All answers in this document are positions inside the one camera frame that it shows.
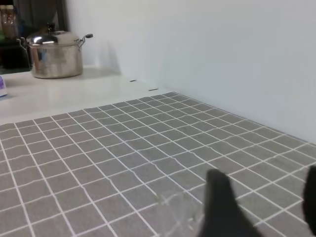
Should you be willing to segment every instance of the white grout line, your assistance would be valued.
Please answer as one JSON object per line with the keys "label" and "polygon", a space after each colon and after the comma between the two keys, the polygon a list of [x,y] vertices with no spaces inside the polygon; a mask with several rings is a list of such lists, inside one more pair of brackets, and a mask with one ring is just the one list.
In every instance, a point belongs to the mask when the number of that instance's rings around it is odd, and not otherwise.
{"label": "white grout line", "polygon": [[[7,161],[8,168],[9,168],[9,170],[12,172],[12,169],[11,169],[9,160],[8,160],[8,158],[7,158],[7,156],[6,156],[6,153],[3,152],[3,154],[4,154],[4,157],[5,157],[6,161]],[[31,224],[30,217],[29,217],[29,215],[28,215],[28,213],[27,213],[27,211],[26,211],[25,204],[23,203],[23,199],[22,199],[20,190],[19,190],[19,188],[17,187],[17,182],[16,182],[16,180],[15,180],[15,177],[14,177],[13,173],[11,173],[11,178],[12,178],[12,180],[13,180],[14,187],[15,187],[15,189],[16,189],[16,192],[17,192],[17,194],[18,194],[18,196],[19,196],[19,200],[20,200],[20,203],[21,203],[21,205],[22,205],[23,212],[24,212],[26,221],[27,221],[27,223],[28,223],[28,227],[30,228],[30,231],[31,231],[31,235],[32,235],[33,237],[35,237],[35,233],[34,233],[34,230],[33,230],[32,224]]]}
{"label": "white grout line", "polygon": [[[93,135],[88,131],[88,130],[86,130],[80,123],[78,123],[77,122],[77,124],[79,125],[79,126],[81,126],[86,132],[88,132],[92,137],[93,137]],[[97,139],[95,139],[102,147],[104,147],[113,157],[115,157],[116,158],[116,156],[110,151],[110,150],[108,150],[99,140],[97,140]],[[122,164],[122,165],[124,165],[126,168],[127,168],[127,170],[130,170],[123,162],[121,162],[118,158],[117,158],[117,160]],[[93,164],[94,164],[94,166],[101,172],[101,174],[103,174],[106,178],[108,178],[103,172],[102,172],[102,170],[93,162],[93,161],[91,161]],[[136,173],[134,172],[134,171],[131,171],[132,173],[134,173],[134,175],[135,175],[135,177],[136,178],[138,178],[138,180],[141,182],[141,183],[143,183],[144,184],[144,182],[136,175]],[[111,184],[114,186],[114,188],[117,190],[117,192],[121,195],[121,197],[130,205],[130,207],[137,213],[137,215],[144,221],[144,223],[148,226],[148,228],[154,233],[154,234],[156,234],[156,232],[155,232],[155,230],[149,225],[149,223],[140,215],[140,213],[138,213],[137,212],[137,210],[136,210],[136,208],[129,202],[129,200],[118,190],[118,188],[114,185],[114,183],[112,183],[112,181],[111,181],[111,179],[109,179],[109,181],[111,182]],[[146,187],[151,191],[151,192],[153,192],[153,194],[156,194],[152,189],[150,189],[147,185],[146,185]]]}
{"label": "white grout line", "polygon": [[273,229],[275,232],[277,232],[279,235],[283,236],[283,237],[287,237],[285,234],[283,234],[281,231],[279,231],[278,229],[276,229],[275,227],[273,227],[272,225],[270,225],[267,222],[263,222],[262,218],[260,218],[259,216],[253,214],[251,211],[247,210],[245,207],[240,206],[242,209],[244,209],[246,212],[250,213],[251,215],[253,215],[255,218],[257,218],[259,220],[260,223],[264,223],[267,226],[269,226],[271,229]]}
{"label": "white grout line", "polygon": [[[74,144],[76,144],[74,142],[74,140],[72,139],[72,137],[68,136],[72,142]],[[74,175],[73,171],[69,168],[68,164],[64,161],[64,159],[59,155],[59,153],[57,152],[57,150],[53,147],[52,143],[48,140],[48,142],[50,143],[50,145],[52,146],[53,150],[56,152],[56,154],[59,156],[59,158],[61,159],[61,161],[64,163],[64,165],[67,167],[67,169],[69,170],[69,172],[71,173],[71,175],[73,176],[73,178],[76,180],[76,182],[79,184],[79,186],[84,190],[86,196],[88,197],[90,204],[92,204],[94,206],[94,208],[97,210],[97,212],[99,213],[100,217],[102,218],[102,220],[104,221],[104,223],[108,224],[108,221],[106,220],[106,218],[104,217],[104,215],[102,214],[102,212],[100,211],[100,209],[98,208],[98,206],[94,203],[94,201],[92,200],[92,198],[90,197],[90,195],[88,194],[86,188],[80,183],[80,181],[78,180],[78,178]],[[84,154],[85,152],[81,149],[80,146],[76,145]],[[117,234],[115,233],[115,231],[112,229],[112,227],[110,225],[108,225],[111,232],[114,234],[115,237],[118,237]]]}
{"label": "white grout line", "polygon": [[58,207],[59,211],[61,212],[62,216],[64,217],[65,222],[66,222],[67,226],[68,226],[69,229],[70,229],[70,232],[72,233],[72,235],[75,235],[75,232],[74,232],[74,230],[72,229],[72,227],[71,227],[71,225],[70,225],[70,223],[69,223],[69,220],[67,219],[65,213],[63,212],[63,209],[61,208],[61,206],[60,206],[60,204],[59,204],[59,202],[58,202],[58,200],[57,200],[56,195],[54,194],[53,190],[51,189],[51,186],[49,185],[49,183],[48,183],[48,181],[46,180],[46,178],[45,178],[45,176],[44,176],[42,170],[40,169],[40,167],[39,167],[37,161],[35,160],[33,154],[31,153],[30,148],[29,148],[27,145],[26,145],[26,148],[28,149],[28,151],[29,151],[29,153],[30,153],[30,155],[31,155],[31,157],[32,157],[32,159],[33,159],[33,161],[34,161],[34,163],[37,165],[38,171],[39,171],[39,173],[41,174],[41,176],[43,177],[43,180],[44,180],[44,182],[46,183],[46,185],[47,185],[47,187],[48,187],[48,189],[49,189],[49,192],[50,192],[50,193],[52,194],[52,196],[54,197],[55,202],[56,202],[56,204],[57,204],[57,207]]}

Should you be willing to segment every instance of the pot lid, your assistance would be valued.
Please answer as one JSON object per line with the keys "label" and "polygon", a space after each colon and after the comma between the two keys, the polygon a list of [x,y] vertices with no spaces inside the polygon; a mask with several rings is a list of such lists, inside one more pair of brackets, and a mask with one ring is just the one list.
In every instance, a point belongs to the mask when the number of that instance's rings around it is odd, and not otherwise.
{"label": "pot lid", "polygon": [[79,44],[79,37],[67,31],[55,31],[54,24],[48,24],[47,29],[27,37],[29,46],[67,46]]}

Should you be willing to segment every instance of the purple object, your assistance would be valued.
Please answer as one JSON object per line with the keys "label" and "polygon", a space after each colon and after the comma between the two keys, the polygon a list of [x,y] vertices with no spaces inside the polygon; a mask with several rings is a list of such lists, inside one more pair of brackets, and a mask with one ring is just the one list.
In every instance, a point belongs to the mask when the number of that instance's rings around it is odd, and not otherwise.
{"label": "purple object", "polygon": [[0,89],[5,89],[4,80],[0,77]]}

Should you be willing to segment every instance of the dark cabinet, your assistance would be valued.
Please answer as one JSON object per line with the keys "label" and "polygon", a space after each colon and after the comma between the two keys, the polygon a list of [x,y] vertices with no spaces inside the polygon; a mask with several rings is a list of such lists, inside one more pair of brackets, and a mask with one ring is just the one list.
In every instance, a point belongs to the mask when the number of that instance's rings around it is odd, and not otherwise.
{"label": "dark cabinet", "polygon": [[[0,0],[0,5],[14,5],[22,37],[54,23],[57,30],[67,30],[64,0]],[[0,40],[0,74],[28,71],[27,55],[14,40]]]}

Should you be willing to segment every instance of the black object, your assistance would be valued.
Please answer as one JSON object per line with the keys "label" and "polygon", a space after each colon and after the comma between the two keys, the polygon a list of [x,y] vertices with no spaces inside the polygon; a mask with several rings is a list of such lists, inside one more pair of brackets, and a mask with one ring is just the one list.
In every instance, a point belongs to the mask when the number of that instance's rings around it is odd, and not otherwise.
{"label": "black object", "polygon": [[316,236],[316,166],[311,166],[303,192],[303,213],[312,233]]}
{"label": "black object", "polygon": [[198,237],[262,237],[237,204],[227,175],[216,169],[206,175],[204,214]]}
{"label": "black object", "polygon": [[86,37],[87,39],[92,38],[92,37],[93,37],[93,34],[88,34],[88,35],[86,35],[85,37]]}

